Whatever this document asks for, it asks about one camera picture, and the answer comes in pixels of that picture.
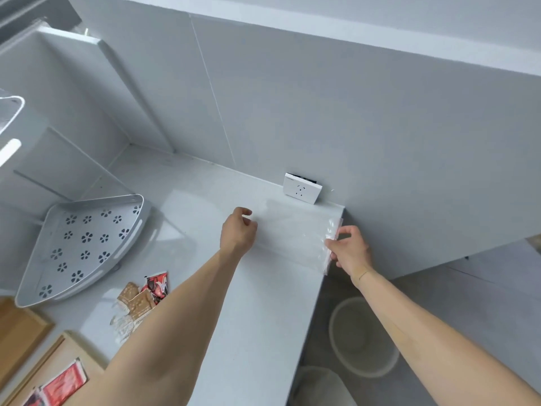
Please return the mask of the person's right hand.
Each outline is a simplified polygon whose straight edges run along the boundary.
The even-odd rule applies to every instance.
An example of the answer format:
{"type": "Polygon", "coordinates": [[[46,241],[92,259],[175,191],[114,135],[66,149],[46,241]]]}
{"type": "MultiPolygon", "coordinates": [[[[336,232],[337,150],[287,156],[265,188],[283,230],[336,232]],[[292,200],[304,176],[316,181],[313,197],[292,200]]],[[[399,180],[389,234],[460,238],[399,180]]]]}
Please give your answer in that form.
{"type": "Polygon", "coordinates": [[[326,239],[325,246],[331,252],[331,259],[350,276],[353,285],[360,288],[362,277],[374,272],[369,245],[363,240],[357,226],[342,226],[338,229],[338,234],[346,237],[326,239]]]}

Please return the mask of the white round bucket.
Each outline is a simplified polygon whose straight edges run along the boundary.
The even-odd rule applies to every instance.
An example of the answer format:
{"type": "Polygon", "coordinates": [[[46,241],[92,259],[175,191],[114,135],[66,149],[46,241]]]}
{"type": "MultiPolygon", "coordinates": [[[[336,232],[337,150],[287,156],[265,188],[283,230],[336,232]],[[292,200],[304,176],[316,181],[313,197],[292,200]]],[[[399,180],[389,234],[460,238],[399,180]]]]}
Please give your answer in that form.
{"type": "Polygon", "coordinates": [[[328,335],[339,362],[361,378],[388,375],[400,357],[391,337],[361,296],[342,300],[333,309],[328,335]]]}

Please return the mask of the clear acrylic rack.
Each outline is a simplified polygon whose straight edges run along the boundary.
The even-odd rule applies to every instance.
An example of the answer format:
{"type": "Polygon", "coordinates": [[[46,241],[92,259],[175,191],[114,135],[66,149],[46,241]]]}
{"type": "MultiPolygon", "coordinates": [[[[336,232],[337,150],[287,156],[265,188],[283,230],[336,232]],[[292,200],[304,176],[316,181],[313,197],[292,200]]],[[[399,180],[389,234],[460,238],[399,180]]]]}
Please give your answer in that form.
{"type": "Polygon", "coordinates": [[[17,118],[25,107],[25,99],[0,88],[0,135],[17,118]]]}

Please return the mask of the white partition panel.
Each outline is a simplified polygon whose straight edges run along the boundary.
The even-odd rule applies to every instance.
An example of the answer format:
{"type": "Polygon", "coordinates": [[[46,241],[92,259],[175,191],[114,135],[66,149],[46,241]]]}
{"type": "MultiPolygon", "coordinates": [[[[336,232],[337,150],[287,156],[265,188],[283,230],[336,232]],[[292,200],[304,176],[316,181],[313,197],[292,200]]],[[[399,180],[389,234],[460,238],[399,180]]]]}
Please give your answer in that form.
{"type": "Polygon", "coordinates": [[[170,139],[104,40],[48,26],[38,32],[130,143],[175,153],[170,139]]]}

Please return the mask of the person's left hand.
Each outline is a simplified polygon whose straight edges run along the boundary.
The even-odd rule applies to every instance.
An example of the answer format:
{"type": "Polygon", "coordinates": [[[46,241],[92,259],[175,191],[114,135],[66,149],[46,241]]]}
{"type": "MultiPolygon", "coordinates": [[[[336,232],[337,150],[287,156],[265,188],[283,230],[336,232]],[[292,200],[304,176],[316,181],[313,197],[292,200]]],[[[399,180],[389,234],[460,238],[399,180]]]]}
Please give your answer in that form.
{"type": "Polygon", "coordinates": [[[222,225],[220,251],[243,257],[254,245],[258,223],[251,220],[253,212],[245,207],[236,207],[222,225]]]}

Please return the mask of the red snack packet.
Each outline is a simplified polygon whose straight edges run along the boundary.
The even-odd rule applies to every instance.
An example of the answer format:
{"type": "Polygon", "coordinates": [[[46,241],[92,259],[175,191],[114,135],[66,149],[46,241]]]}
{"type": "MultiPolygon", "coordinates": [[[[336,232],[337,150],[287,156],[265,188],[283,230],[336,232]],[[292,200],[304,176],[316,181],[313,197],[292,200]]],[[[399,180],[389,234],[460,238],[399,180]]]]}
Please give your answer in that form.
{"type": "Polygon", "coordinates": [[[22,406],[48,406],[42,391],[39,388],[34,388],[30,395],[26,398],[22,406]]]}
{"type": "Polygon", "coordinates": [[[80,358],[77,357],[56,377],[41,385],[39,394],[44,406],[63,406],[88,381],[85,368],[80,358]]]}
{"type": "Polygon", "coordinates": [[[154,303],[158,305],[168,295],[168,272],[159,272],[144,276],[145,282],[141,292],[149,291],[154,303]]]}

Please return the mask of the brown snack packet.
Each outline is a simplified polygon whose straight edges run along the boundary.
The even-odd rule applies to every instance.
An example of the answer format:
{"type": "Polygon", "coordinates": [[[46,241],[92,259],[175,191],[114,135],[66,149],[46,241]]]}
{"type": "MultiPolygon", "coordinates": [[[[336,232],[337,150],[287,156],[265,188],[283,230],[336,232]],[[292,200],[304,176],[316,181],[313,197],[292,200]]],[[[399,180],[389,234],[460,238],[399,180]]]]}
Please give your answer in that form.
{"type": "Polygon", "coordinates": [[[137,323],[156,307],[156,302],[152,292],[145,289],[129,300],[126,305],[133,322],[137,323]]]}
{"type": "Polygon", "coordinates": [[[139,294],[139,287],[133,283],[128,282],[124,289],[119,293],[116,298],[116,306],[123,312],[128,313],[130,311],[129,302],[139,294]]]}

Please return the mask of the wooden tray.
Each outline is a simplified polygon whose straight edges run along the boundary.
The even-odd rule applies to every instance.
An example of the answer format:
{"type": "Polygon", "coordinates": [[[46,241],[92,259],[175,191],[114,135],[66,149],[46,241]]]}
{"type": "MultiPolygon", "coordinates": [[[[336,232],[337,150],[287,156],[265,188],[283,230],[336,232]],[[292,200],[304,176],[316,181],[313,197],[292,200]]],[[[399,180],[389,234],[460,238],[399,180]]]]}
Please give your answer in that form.
{"type": "Polygon", "coordinates": [[[79,358],[88,376],[88,382],[74,393],[63,406],[83,406],[82,398],[95,385],[107,367],[107,362],[85,338],[72,331],[64,331],[46,350],[44,355],[34,362],[31,369],[16,380],[17,386],[8,391],[1,406],[22,406],[32,389],[49,382],[63,371],[73,360],[79,358]]]}

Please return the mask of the person's right forearm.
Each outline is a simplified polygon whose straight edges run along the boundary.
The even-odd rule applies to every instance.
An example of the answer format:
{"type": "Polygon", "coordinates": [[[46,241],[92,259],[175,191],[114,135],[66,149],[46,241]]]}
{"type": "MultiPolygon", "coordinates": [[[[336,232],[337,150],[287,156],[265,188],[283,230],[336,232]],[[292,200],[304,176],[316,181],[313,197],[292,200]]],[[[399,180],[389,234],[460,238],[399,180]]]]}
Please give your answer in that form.
{"type": "Polygon", "coordinates": [[[541,406],[527,382],[377,272],[358,290],[438,406],[541,406]]]}

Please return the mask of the person's left forearm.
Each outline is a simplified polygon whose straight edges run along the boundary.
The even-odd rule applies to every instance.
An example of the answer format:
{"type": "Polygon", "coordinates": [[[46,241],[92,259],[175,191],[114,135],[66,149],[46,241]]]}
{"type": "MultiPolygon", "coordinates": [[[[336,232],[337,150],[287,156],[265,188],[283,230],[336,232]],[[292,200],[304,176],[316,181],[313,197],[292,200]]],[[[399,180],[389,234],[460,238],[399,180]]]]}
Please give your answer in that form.
{"type": "Polygon", "coordinates": [[[151,310],[74,406],[187,406],[227,290],[250,246],[223,246],[151,310]]]}

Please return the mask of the clear snack wrapper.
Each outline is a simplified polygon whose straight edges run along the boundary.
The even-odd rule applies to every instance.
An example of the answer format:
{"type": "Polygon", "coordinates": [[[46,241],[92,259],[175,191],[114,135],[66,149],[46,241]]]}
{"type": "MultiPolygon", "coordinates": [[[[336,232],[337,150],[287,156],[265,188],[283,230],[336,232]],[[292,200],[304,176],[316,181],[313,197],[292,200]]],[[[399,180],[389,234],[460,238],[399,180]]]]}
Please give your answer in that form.
{"type": "Polygon", "coordinates": [[[122,346],[131,334],[139,327],[141,321],[134,319],[130,313],[115,314],[110,326],[113,329],[114,340],[117,345],[122,346]]]}

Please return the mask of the white perforated corner shelf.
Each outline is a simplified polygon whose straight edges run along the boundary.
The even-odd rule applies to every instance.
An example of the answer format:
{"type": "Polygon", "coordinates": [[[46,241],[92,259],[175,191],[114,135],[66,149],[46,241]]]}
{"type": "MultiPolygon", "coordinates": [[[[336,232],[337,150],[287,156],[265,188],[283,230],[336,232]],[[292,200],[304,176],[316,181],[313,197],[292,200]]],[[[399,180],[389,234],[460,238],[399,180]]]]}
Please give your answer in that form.
{"type": "Polygon", "coordinates": [[[51,207],[15,295],[15,305],[30,308],[67,299],[117,270],[151,210],[151,203],[139,194],[51,207]]]}

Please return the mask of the clear plastic zip bag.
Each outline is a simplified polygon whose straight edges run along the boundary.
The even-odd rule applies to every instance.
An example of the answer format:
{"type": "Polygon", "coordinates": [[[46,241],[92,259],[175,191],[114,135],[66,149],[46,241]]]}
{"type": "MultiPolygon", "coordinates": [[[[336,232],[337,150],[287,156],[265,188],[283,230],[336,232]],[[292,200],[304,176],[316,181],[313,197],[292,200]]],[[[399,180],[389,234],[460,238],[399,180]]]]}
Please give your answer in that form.
{"type": "Polygon", "coordinates": [[[306,204],[298,200],[266,200],[254,212],[256,245],[327,275],[331,258],[326,239],[337,239],[344,206],[332,202],[306,204]]]}

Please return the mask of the white wall socket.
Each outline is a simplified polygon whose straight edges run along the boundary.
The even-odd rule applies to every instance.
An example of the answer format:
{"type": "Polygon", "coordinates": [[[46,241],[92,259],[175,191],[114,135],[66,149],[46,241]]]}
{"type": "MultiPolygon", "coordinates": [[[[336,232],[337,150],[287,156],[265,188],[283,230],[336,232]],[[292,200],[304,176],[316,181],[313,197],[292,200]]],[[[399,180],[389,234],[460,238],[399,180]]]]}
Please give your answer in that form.
{"type": "Polygon", "coordinates": [[[286,173],[282,189],[286,196],[314,205],[322,191],[322,186],[304,177],[286,173]]]}

